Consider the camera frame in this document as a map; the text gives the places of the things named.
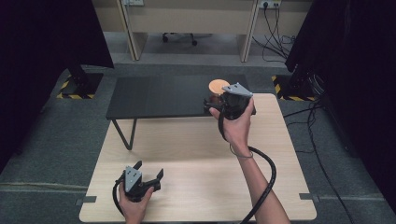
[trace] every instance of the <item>left hand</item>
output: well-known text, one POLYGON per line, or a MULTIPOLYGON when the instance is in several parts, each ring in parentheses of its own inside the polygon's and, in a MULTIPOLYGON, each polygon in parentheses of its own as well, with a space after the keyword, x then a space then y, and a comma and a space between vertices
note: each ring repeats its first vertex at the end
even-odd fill
POLYGON ((120 207, 122 213, 125 216, 125 221, 127 224, 137 224, 142 222, 146 214, 146 208, 148 206, 149 199, 151 198, 153 192, 154 187, 149 188, 141 202, 133 203, 125 195, 124 183, 120 183, 120 207))

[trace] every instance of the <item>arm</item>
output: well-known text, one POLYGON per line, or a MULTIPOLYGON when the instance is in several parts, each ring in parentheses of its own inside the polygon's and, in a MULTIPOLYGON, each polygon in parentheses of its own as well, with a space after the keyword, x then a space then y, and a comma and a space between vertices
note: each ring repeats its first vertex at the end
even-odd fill
MULTIPOLYGON (((235 154, 242 156, 237 158, 247 181, 251 202, 254 205, 262 196, 262 192, 267 187, 268 181, 253 158, 243 158, 250 156, 248 132, 253 106, 253 99, 250 99, 244 114, 236 120, 224 119, 223 128, 225 138, 233 147, 235 154)), ((216 119, 219 118, 218 110, 210 108, 210 113, 216 119)), ((255 218, 257 223, 290 223, 282 204, 273 191, 268 194, 264 203, 255 214, 255 218)))

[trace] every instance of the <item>black table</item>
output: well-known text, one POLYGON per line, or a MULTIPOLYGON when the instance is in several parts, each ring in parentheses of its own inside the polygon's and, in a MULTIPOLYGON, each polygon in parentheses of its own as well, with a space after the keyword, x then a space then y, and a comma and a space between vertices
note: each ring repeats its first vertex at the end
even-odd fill
POLYGON ((208 85, 214 79, 230 84, 239 82, 248 89, 243 75, 120 77, 111 97, 106 118, 114 123, 127 149, 131 150, 138 119, 204 117, 204 99, 211 95, 208 85), (133 119, 128 143, 117 119, 133 119))

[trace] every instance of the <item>light wooden tabletop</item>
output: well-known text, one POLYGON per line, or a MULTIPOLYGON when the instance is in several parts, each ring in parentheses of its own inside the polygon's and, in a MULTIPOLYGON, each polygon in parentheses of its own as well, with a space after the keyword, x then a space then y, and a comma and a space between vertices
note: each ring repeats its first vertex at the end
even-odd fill
MULTIPOLYGON (((257 114, 251 118, 249 144, 275 163, 274 192, 291 220, 311 220, 317 215, 308 194, 279 105, 273 94, 255 94, 257 114)), ((119 120, 124 133, 130 133, 132 120, 119 120)), ((267 178, 267 161, 255 154, 267 178)), ((154 192, 144 221, 240 221, 252 205, 245 178, 229 145, 222 139, 217 121, 210 117, 139 119, 134 147, 128 151, 110 123, 102 151, 86 196, 95 203, 84 203, 83 222, 122 222, 111 190, 127 165, 142 161, 143 181, 155 178, 163 168, 162 189, 154 192)))

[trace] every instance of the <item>controller cable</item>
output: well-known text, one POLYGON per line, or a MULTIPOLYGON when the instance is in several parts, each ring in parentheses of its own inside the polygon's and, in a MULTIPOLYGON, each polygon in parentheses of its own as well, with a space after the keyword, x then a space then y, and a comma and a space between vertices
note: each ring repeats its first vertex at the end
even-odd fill
MULTIPOLYGON (((223 139, 225 141, 227 141, 227 139, 225 138, 225 135, 224 135, 224 130, 223 130, 224 112, 225 112, 225 106, 223 105, 221 107, 220 114, 219 114, 218 127, 219 127, 219 131, 221 133, 221 136, 223 137, 223 139)), ((262 156, 263 158, 265 158, 266 161, 268 161, 268 163, 271 166, 271 179, 268 182, 267 188, 262 193, 262 196, 259 198, 259 200, 256 202, 256 204, 253 206, 253 208, 250 210, 250 212, 247 214, 247 216, 242 220, 241 223, 243 223, 243 224, 248 223, 250 221, 250 219, 254 216, 254 214, 256 214, 256 212, 259 210, 260 206, 262 206, 262 203, 264 202, 264 200, 267 198, 268 194, 271 192, 272 187, 274 186, 275 180, 276 180, 276 167, 275 167, 274 162, 271 160, 271 158, 268 157, 267 155, 265 155, 263 152, 261 152, 260 150, 258 150, 255 147, 250 147, 250 146, 247 146, 247 147, 250 150, 250 152, 254 152, 254 153, 262 156)), ((236 157, 242 157, 242 156, 235 154, 234 152, 233 152, 233 154, 236 157)))
POLYGON ((119 209, 120 213, 123 215, 119 201, 117 200, 117 187, 119 186, 119 184, 122 182, 122 180, 125 178, 125 171, 122 172, 122 175, 120 176, 120 178, 118 180, 116 180, 116 184, 113 187, 113 201, 114 204, 117 206, 117 208, 119 209))

